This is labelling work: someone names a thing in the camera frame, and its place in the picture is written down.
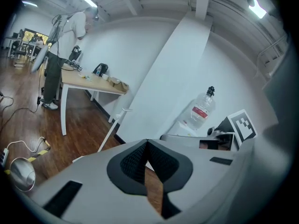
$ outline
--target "wooden floor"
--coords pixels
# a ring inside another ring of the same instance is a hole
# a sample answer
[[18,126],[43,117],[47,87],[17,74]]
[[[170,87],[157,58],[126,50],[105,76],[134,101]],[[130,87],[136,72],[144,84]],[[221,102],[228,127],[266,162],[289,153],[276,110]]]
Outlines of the wooden floor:
[[[3,123],[5,123],[17,108],[28,107],[33,111],[36,109],[40,71],[31,74],[30,62],[23,68],[15,68],[13,60],[7,58],[4,51],[0,54],[0,91],[4,96],[14,98],[14,104],[4,111]],[[10,103],[11,100],[8,98],[0,99],[0,110]],[[47,179],[71,165],[72,160],[97,152],[109,129],[107,118],[89,100],[84,90],[69,89],[66,105],[66,136],[62,136],[61,133],[60,110],[50,111],[40,105],[34,114],[20,110],[12,117],[2,131],[0,151],[3,151],[10,142],[18,140],[25,141],[29,146],[32,143],[35,148],[38,138],[45,137],[51,145],[51,150],[32,164],[36,172]],[[119,145],[113,135],[114,133],[103,150]],[[12,144],[9,147],[7,167],[16,157],[31,156],[23,144]],[[145,172],[145,183],[149,202],[161,213],[163,187],[156,174],[148,168]]]

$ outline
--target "wooden tabletop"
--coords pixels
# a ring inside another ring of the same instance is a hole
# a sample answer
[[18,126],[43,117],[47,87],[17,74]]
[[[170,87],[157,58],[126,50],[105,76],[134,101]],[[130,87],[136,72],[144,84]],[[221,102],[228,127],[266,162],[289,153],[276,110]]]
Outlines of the wooden tabletop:
[[[64,69],[72,70],[72,67],[70,67],[67,64],[63,65]],[[79,71],[67,71],[67,70],[61,70],[61,77],[62,82],[64,84],[69,85],[77,85],[85,87],[86,89],[95,89],[98,91],[103,92],[109,92],[109,93],[115,93],[115,94],[125,94],[123,91],[119,91],[116,88],[114,88],[107,80],[104,80],[102,77],[96,76],[93,73],[88,74],[88,76],[92,79],[91,81],[88,81],[85,78],[81,78],[79,76]]]

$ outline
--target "white shirt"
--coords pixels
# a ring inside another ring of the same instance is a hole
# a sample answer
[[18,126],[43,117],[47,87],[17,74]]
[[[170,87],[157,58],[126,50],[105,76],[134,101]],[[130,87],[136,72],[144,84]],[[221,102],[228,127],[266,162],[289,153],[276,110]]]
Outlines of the white shirt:
[[85,21],[85,13],[74,14],[65,24],[63,35],[58,39],[58,42],[51,46],[50,52],[57,56],[57,50],[59,48],[58,57],[68,60],[71,51],[76,45],[77,38],[84,36],[86,33]]
[[43,48],[43,41],[37,41],[36,44],[37,44],[38,48],[40,48],[40,49]]

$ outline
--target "ceiling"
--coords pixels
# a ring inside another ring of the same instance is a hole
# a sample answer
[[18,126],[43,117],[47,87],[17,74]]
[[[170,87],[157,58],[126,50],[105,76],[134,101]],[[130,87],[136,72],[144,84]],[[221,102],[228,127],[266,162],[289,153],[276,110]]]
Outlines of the ceiling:
[[[88,7],[83,0],[30,0],[39,6],[40,12],[55,16],[70,13]],[[93,0],[100,7],[100,13],[115,20],[124,15],[134,16],[125,0]],[[188,11],[196,10],[197,0],[136,0],[140,6],[139,14],[155,11],[161,14],[173,14],[182,17]],[[259,0],[267,12],[274,6],[269,0]],[[241,49],[254,63],[257,55],[266,47],[285,35],[283,24],[266,14],[259,19],[248,7],[247,0],[209,0],[207,15],[213,17],[212,31],[218,33]],[[282,56],[287,43],[282,40],[261,56],[261,64],[273,64],[273,60]]]

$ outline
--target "power strip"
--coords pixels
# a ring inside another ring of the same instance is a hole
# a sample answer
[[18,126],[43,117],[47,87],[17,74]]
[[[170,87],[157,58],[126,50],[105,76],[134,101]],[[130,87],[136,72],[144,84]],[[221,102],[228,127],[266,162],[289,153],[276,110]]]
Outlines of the power strip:
[[4,149],[3,153],[0,154],[0,164],[4,168],[9,150],[7,148]]

